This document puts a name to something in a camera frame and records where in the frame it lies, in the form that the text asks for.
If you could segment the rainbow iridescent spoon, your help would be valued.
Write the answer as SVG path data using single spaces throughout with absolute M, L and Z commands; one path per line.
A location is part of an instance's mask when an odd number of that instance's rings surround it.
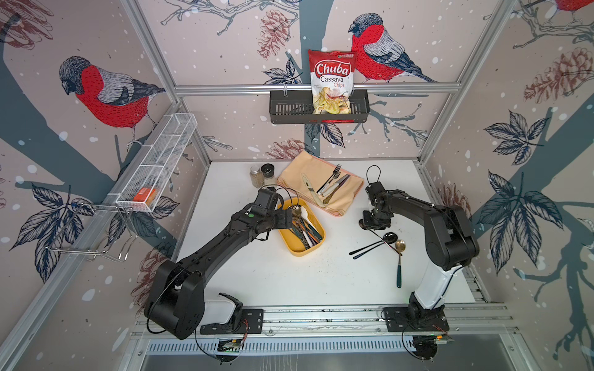
M 297 218 L 297 223 L 301 227 L 303 234 L 307 235 L 308 238 L 312 241 L 312 244 L 311 244 L 312 247 L 316 246 L 317 244 L 319 244 L 321 242 L 322 239 L 318 240 L 316 238 L 316 236 L 312 234 L 312 230 L 310 230 L 308 225 L 304 222 L 304 220 L 300 216 Z

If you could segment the yellow plastic storage box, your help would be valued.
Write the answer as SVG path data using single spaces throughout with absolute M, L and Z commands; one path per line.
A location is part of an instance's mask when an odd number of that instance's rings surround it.
M 321 247 L 326 232 L 304 200 L 292 198 L 278 207 L 294 212 L 292 224 L 280 234 L 289 252 L 296 257 L 303 257 Z

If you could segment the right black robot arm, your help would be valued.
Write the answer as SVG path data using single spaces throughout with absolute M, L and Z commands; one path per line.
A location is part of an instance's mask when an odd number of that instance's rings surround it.
M 362 229 L 386 229 L 396 214 L 424 227 L 425 252 L 430 263 L 409 299 L 408 320 L 435 318 L 444 308 L 456 272 L 479 254 L 466 212 L 459 206 L 445 207 L 414 198 L 402 190 L 386 190 L 381 182 L 370 183 L 365 191 L 372 210 L 363 212 Z

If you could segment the dark green handled spoon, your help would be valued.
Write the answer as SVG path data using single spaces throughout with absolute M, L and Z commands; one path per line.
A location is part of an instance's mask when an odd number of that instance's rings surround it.
M 402 288 L 402 253 L 398 253 L 397 288 Z

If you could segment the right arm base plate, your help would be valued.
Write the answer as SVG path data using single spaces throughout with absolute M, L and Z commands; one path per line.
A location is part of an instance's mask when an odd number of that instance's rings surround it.
M 423 309 L 414 305 L 385 307 L 381 318 L 388 332 L 448 332 L 450 325 L 444 312 L 445 306 Z

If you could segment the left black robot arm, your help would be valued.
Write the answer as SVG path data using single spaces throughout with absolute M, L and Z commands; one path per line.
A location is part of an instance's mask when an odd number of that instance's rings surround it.
M 218 235 L 181 261 L 164 261 L 157 269 L 145 304 L 145 317 L 178 339 L 200 325 L 206 309 L 204 289 L 214 274 L 242 247 L 272 230 L 292 226 L 292 210 L 270 188 L 258 190 L 253 203 L 234 213 Z

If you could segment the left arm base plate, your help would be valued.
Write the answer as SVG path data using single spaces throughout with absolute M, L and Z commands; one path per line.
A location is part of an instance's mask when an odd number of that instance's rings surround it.
M 261 334 L 263 317 L 265 311 L 263 309 L 242 309 L 236 311 L 230 319 L 224 323 L 213 323 L 203 325 L 199 328 L 201 335 L 244 335 L 245 333 Z

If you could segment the black metal spoon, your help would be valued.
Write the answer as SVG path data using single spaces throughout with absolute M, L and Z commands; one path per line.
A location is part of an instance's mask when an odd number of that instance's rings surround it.
M 392 245 L 395 244 L 397 240 L 398 235 L 396 233 L 388 232 L 379 241 L 376 241 L 372 244 L 368 244 L 367 246 L 361 247 L 357 250 L 352 250 L 348 253 L 348 255 L 351 256 L 354 260 L 357 260 L 358 258 L 361 258 L 365 254 L 371 252 L 377 247 L 380 247 L 381 245 L 392 247 Z

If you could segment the white plastic spoon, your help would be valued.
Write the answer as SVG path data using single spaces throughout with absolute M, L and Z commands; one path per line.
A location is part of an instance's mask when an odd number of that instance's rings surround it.
M 299 208 L 300 208 L 300 211 L 301 211 L 301 218 L 308 225 L 308 227 L 310 228 L 310 230 L 312 230 L 312 234 L 315 235 L 318 240 L 321 240 L 323 238 L 323 236 L 317 230 L 317 228 L 315 228 L 315 226 L 311 223 L 311 221 L 309 219 L 309 214 L 307 212 L 307 209 L 304 206 L 300 206 Z

